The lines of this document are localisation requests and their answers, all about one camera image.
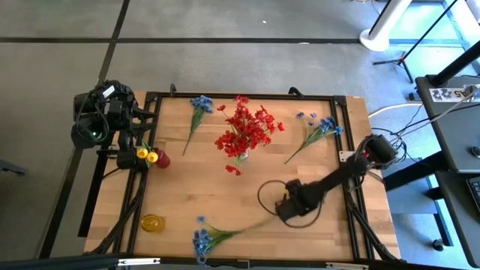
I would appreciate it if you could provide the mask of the red artificial flower bunch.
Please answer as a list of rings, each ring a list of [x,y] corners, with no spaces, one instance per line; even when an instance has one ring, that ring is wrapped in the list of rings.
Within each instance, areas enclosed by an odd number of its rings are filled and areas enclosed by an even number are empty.
[[[224,150],[229,158],[241,160],[251,143],[251,121],[253,116],[247,108],[249,99],[237,96],[234,100],[235,109],[232,115],[225,113],[226,105],[221,105],[217,111],[222,112],[224,121],[229,128],[215,141],[218,150]]]
[[[243,106],[239,110],[241,116],[239,133],[248,139],[248,151],[255,149],[258,145],[267,146],[272,143],[271,136],[276,131],[285,131],[282,122],[275,123],[275,117],[260,106],[260,110],[252,113]]]
[[[248,139],[229,130],[219,136],[214,144],[218,150],[223,150],[228,158],[236,159],[238,154],[248,150]]]

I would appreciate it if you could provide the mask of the blue artificial flower bunch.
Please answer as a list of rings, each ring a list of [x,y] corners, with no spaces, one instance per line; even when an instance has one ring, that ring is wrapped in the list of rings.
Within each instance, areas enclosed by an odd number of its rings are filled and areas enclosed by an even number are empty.
[[[199,266],[207,266],[209,254],[220,244],[234,236],[265,226],[272,222],[275,216],[267,217],[260,222],[243,229],[225,230],[213,227],[207,222],[205,216],[198,216],[196,222],[202,227],[195,230],[192,237],[193,252]]]
[[[301,150],[312,143],[330,135],[339,137],[344,131],[340,125],[337,125],[332,115],[327,118],[319,118],[315,112],[312,112],[309,116],[310,118],[308,118],[304,112],[299,112],[295,115],[302,124],[303,140],[301,145],[284,162],[285,164],[289,163]]]
[[[190,104],[193,107],[193,114],[190,121],[190,132],[182,152],[183,155],[185,155],[196,129],[202,124],[206,114],[213,113],[213,100],[210,97],[200,95],[199,97],[192,98]]]

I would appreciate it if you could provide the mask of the red ribbed glass vase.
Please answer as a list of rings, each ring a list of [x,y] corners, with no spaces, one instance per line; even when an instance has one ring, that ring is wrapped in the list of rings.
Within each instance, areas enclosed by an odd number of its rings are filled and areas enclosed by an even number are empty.
[[[154,148],[154,152],[157,154],[157,160],[155,165],[161,169],[166,169],[170,165],[170,158],[164,150]]]

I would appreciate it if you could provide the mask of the yellow glass vase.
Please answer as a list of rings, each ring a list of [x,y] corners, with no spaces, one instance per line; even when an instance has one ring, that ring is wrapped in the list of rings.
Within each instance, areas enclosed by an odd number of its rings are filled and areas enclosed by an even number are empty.
[[[147,214],[140,223],[142,229],[148,233],[161,233],[166,227],[165,219],[156,214]]]

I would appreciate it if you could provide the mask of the black table side panel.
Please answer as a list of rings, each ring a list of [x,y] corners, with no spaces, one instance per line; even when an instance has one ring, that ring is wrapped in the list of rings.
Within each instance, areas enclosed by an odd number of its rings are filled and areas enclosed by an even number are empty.
[[[94,174],[91,179],[91,185],[88,190],[88,196],[85,203],[85,208],[82,214],[82,220],[79,225],[77,233],[78,237],[86,237],[89,233],[92,217],[95,210],[95,205],[98,199],[98,194],[101,188],[101,182],[104,178],[105,168],[110,158],[117,154],[114,149],[100,149],[97,150],[97,163],[94,168]]]

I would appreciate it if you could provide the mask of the dark grey curved object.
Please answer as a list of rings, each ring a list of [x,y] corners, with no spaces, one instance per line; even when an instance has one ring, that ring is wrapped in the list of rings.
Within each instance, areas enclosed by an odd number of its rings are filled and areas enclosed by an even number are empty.
[[[1,159],[0,159],[0,171],[16,173],[17,175],[20,175],[20,176],[24,176],[28,172],[27,169],[21,166],[17,166],[16,164],[13,164],[6,160],[1,160]]]

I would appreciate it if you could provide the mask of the dark grey desk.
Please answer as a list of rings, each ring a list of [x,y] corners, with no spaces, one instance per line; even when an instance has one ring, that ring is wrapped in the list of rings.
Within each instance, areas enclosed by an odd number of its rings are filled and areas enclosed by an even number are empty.
[[[445,204],[470,266],[480,269],[480,209],[467,180],[480,177],[480,157],[471,148],[480,148],[480,99],[463,103],[432,123],[441,153],[448,164],[435,173]]]

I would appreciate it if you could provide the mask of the black keyboard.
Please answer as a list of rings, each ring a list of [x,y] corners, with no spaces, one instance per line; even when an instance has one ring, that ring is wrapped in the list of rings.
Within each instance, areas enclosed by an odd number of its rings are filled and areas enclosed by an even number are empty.
[[[472,194],[472,199],[475,207],[480,212],[480,176],[475,178],[468,178],[466,180],[467,187]]]

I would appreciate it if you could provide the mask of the black tripod stand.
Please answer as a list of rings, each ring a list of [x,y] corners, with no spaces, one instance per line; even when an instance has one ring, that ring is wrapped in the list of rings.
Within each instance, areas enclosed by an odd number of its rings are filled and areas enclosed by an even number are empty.
[[[438,18],[432,23],[432,25],[425,31],[425,33],[413,44],[413,46],[406,52],[404,52],[400,58],[387,60],[387,61],[375,61],[372,65],[397,65],[400,68],[403,68],[406,76],[411,84],[414,83],[413,76],[410,72],[410,69],[407,66],[406,59],[413,52],[413,50],[430,34],[434,27],[440,22],[440,20],[453,8],[453,6],[458,2],[458,0],[453,0],[453,2],[438,16]]]

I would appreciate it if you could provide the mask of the pole with white round base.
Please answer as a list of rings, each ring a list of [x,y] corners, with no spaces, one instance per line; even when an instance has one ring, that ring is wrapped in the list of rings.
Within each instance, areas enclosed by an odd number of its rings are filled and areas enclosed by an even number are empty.
[[[412,0],[388,0],[373,26],[360,33],[360,43],[374,52],[387,50],[390,33],[411,2]]]

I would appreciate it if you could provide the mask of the white printed label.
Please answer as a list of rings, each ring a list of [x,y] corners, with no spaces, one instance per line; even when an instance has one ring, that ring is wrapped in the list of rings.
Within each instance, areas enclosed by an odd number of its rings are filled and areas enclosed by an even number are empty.
[[[466,88],[430,88],[429,93],[433,102],[453,103],[463,100],[471,91]]]

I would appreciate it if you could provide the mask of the black slanted pole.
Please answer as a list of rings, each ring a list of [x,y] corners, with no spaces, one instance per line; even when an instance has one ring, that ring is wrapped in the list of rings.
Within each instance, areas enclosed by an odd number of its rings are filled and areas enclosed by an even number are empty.
[[[467,65],[474,62],[478,57],[480,57],[480,40],[437,75],[428,75],[429,83],[432,86],[444,86],[451,78],[462,71]]]

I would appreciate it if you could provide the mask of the silver metal bracket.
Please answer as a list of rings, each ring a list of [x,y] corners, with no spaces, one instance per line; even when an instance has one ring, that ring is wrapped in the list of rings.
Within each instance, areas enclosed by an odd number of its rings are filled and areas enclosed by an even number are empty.
[[[345,262],[326,262],[325,267],[334,270],[370,270],[368,265]]]

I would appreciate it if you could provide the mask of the black bar with metal bracket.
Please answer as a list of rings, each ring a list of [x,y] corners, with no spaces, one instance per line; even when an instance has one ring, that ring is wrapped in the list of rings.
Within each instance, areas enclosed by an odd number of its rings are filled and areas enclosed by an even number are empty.
[[[101,270],[117,266],[160,264],[161,258],[133,258],[126,254],[97,254],[0,262],[0,270]]]

